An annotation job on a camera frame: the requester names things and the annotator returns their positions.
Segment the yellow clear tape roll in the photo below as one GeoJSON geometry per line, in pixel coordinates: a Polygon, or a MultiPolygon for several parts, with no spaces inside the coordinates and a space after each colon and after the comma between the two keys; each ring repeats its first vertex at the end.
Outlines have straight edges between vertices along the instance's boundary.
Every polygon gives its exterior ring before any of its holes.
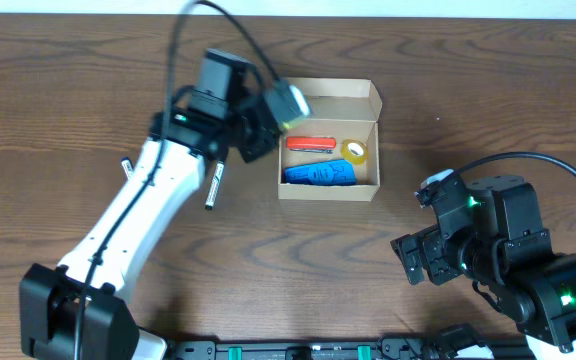
{"type": "Polygon", "coordinates": [[[347,162],[361,165],[367,160],[368,150],[362,142],[346,139],[342,142],[341,155],[347,162]]]}

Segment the blue plastic tape dispenser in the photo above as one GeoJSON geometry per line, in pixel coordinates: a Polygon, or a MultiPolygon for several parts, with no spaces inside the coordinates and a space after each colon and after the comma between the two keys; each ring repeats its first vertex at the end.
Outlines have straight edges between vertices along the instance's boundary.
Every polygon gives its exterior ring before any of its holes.
{"type": "Polygon", "coordinates": [[[296,185],[353,186],[357,178],[351,163],[333,160],[286,168],[285,181],[296,185]]]}

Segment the black whiteboard marker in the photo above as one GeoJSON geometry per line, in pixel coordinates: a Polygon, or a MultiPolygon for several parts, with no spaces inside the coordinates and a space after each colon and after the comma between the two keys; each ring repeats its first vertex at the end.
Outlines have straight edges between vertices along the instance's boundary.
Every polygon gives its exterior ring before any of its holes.
{"type": "Polygon", "coordinates": [[[211,211],[214,208],[214,205],[216,203],[216,199],[217,199],[218,191],[219,191],[219,188],[221,185],[221,180],[222,180],[224,169],[225,169],[225,162],[222,160],[219,160],[216,163],[215,170],[214,170],[214,173],[213,173],[213,176],[211,179],[209,192],[207,194],[207,198],[206,198],[205,205],[204,205],[204,208],[208,211],[211,211]]]}

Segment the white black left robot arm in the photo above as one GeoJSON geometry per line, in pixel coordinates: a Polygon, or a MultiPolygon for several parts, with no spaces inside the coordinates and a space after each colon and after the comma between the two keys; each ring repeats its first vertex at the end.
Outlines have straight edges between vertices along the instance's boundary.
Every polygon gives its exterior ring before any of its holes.
{"type": "Polygon", "coordinates": [[[30,267],[19,285],[22,352],[35,359],[165,359],[169,340],[138,326],[128,304],[143,266],[179,208],[231,148],[246,162],[273,151],[309,116],[284,78],[250,91],[257,68],[209,49],[198,81],[169,87],[164,110],[126,183],[91,231],[53,268],[30,267]]]}

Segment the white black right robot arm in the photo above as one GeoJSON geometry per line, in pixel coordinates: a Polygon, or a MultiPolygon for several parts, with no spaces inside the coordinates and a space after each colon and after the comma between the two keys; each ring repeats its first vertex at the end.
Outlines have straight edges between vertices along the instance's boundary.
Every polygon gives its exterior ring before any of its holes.
{"type": "Polygon", "coordinates": [[[466,183],[450,172],[429,178],[436,224],[392,241],[410,284],[440,286],[459,276],[486,286],[483,298],[519,332],[575,349],[576,254],[555,253],[534,187],[517,175],[466,183]]]}

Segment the red stapler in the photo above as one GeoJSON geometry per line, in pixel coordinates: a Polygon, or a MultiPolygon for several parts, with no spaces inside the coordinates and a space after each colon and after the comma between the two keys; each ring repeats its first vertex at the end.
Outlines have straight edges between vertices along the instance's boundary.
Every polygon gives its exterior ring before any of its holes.
{"type": "Polygon", "coordinates": [[[331,137],[291,136],[286,138],[285,146],[291,151],[332,153],[337,146],[337,141],[331,137]]]}

